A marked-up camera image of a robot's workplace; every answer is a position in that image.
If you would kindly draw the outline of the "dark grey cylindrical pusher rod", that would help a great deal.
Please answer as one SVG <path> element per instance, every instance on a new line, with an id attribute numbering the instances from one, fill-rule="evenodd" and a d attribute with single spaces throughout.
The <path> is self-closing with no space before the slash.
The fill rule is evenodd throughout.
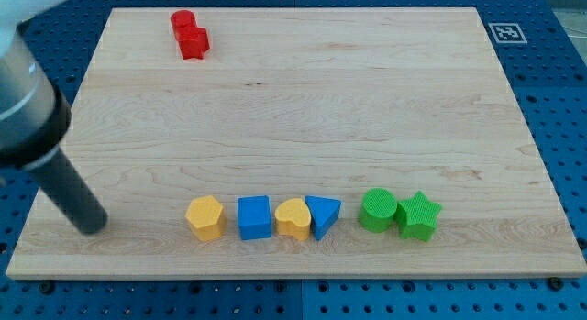
<path id="1" fill-rule="evenodd" d="M 80 233 L 105 227 L 106 210 L 59 146 L 27 164 L 26 171 Z"/>

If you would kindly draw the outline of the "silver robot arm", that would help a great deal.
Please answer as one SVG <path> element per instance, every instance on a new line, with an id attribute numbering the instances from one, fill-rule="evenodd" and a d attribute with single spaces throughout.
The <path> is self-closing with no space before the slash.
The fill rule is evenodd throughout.
<path id="1" fill-rule="evenodd" d="M 80 233 L 91 235 L 108 215 L 61 151 L 70 105 L 18 30 L 65 1 L 1 0 L 1 166 L 27 172 Z"/>

